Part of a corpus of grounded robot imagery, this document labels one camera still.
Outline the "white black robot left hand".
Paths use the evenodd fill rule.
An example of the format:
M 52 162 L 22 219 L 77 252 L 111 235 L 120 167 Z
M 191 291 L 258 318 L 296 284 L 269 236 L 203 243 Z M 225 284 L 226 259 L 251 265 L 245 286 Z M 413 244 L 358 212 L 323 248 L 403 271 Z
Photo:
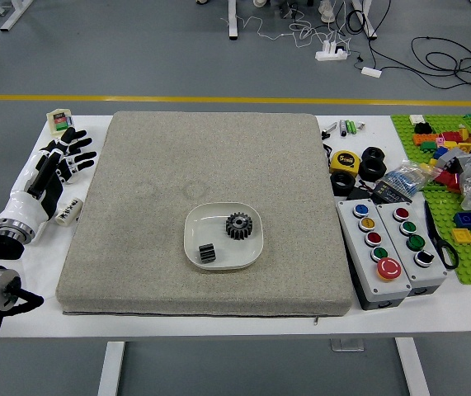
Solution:
M 57 209 L 64 183 L 95 164 L 97 153 L 86 130 L 67 128 L 57 139 L 33 153 L 17 177 L 0 214 L 0 234 L 29 243 Z

